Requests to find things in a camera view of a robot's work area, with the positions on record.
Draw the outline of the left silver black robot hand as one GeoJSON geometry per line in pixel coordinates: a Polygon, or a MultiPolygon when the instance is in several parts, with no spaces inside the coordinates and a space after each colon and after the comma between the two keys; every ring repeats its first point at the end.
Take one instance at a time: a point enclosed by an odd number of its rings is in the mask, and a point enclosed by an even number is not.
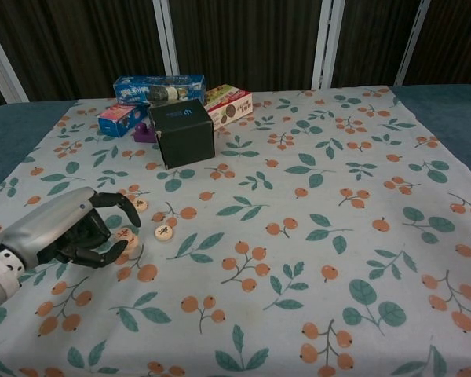
{"type": "Polygon", "coordinates": [[[118,207],[135,227],[141,227],[133,203],[120,193],[77,188],[55,197],[0,232],[0,254],[16,256],[24,269],[33,269],[53,259],[91,268],[113,263],[126,249],[121,240],[107,252],[96,248],[111,236],[97,212],[102,207],[118,207]]]}

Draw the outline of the teal velvet table cover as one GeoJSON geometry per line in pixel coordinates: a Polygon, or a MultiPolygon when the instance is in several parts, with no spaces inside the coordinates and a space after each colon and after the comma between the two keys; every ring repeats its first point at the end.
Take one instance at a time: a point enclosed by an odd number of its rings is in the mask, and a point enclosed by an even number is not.
{"type": "MultiPolygon", "coordinates": [[[[394,86],[391,90],[471,171],[471,84],[394,86]]],[[[40,101],[0,106],[0,183],[73,104],[40,101]]]]}

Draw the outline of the small pink blue Oreo box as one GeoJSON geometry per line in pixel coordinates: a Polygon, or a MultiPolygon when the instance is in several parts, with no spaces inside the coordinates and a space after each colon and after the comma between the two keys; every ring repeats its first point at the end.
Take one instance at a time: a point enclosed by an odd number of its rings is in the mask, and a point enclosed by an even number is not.
{"type": "Polygon", "coordinates": [[[148,114],[148,106],[115,104],[98,115],[98,126],[103,135],[123,137],[133,130],[148,114]]]}

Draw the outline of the purple small object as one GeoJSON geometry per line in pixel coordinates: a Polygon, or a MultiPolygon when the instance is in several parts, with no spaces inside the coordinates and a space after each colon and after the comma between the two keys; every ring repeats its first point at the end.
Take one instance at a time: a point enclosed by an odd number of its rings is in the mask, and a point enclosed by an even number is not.
{"type": "Polygon", "coordinates": [[[144,122],[140,122],[135,126],[133,138],[137,143],[154,144],[157,142],[155,128],[144,122]]]}

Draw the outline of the long blue Oreo box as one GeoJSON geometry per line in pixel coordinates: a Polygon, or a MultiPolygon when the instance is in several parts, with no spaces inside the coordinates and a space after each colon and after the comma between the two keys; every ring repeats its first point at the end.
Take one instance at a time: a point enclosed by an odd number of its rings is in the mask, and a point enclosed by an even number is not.
{"type": "Polygon", "coordinates": [[[120,104],[157,105],[198,99],[204,102],[203,75],[121,76],[113,84],[120,104]]]}

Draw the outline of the black cube box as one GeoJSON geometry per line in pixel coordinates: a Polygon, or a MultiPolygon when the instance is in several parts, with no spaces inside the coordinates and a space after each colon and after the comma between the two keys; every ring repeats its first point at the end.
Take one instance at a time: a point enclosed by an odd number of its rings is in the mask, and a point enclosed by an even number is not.
{"type": "Polygon", "coordinates": [[[150,107],[148,114],[166,169],[215,157],[213,120],[199,100],[150,107]]]}

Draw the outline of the red white cookie box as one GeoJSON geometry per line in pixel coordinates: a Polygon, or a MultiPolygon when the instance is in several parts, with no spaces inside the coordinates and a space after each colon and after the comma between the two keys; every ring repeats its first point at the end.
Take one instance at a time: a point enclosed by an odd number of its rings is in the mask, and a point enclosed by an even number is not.
{"type": "Polygon", "coordinates": [[[253,95],[251,92],[223,84],[205,94],[205,104],[214,130],[235,122],[253,111],[253,95]]]}

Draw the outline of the floral fruit print tablecloth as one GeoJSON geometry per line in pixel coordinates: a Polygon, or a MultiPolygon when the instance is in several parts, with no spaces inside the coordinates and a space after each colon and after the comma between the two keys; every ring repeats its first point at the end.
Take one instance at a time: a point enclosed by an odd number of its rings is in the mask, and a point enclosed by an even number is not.
{"type": "Polygon", "coordinates": [[[0,377],[471,377],[471,171],[382,86],[256,93],[166,169],[75,102],[0,183],[0,232],[89,186],[148,202],[103,269],[50,262],[0,309],[0,377]],[[173,237],[159,242],[155,228],[173,237]]]}

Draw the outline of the white partition frame post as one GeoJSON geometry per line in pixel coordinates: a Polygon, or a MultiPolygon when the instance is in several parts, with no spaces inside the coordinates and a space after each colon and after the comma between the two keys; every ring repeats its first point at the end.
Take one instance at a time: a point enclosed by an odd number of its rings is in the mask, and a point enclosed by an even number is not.
{"type": "Polygon", "coordinates": [[[27,103],[29,98],[0,43],[0,93],[7,104],[27,103]]]}
{"type": "Polygon", "coordinates": [[[411,59],[413,57],[414,49],[417,45],[419,35],[421,33],[427,12],[432,0],[420,0],[418,8],[414,17],[413,24],[411,26],[411,31],[407,40],[405,50],[400,62],[400,66],[396,73],[395,81],[393,85],[395,87],[402,86],[404,84],[408,68],[410,66],[411,59]]]}
{"type": "Polygon", "coordinates": [[[170,0],[152,0],[159,35],[162,62],[166,75],[179,75],[177,48],[170,11],[170,0]]]}
{"type": "Polygon", "coordinates": [[[311,88],[332,87],[345,0],[322,0],[312,69],[311,88]]]}

